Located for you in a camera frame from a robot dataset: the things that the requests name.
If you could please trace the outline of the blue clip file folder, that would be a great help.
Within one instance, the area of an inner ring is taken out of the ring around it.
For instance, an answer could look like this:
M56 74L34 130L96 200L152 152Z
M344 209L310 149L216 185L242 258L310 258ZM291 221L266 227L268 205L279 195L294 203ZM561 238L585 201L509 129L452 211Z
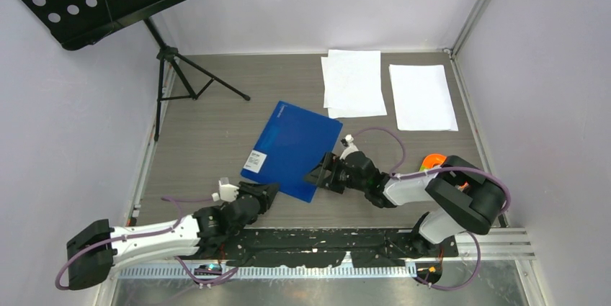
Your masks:
M339 120L279 101L241 176L260 184L278 183L282 193L309 203L317 186L304 177L333 151L342 127Z

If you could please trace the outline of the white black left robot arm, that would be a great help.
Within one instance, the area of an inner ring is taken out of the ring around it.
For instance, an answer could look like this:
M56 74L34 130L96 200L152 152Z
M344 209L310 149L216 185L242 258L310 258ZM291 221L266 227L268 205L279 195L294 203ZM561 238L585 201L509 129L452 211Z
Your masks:
M219 181L213 205L178 218L140 227L112 227L96 220L66 244L67 262L55 278L59 290L82 290L129 266L168 257L213 258L225 242L265 214L280 184Z

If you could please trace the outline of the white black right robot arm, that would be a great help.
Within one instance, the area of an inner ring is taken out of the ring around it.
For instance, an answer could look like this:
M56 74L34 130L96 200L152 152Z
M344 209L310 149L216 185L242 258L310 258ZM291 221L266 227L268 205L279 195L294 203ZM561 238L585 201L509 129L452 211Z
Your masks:
M437 210L422 215L408 234L407 248L415 256L431 255L443 240L459 233L488 234L510 205L500 180L458 156L416 173L390 174L359 150L343 156L326 153L303 179L338 194L360 191L378 208L435 202Z

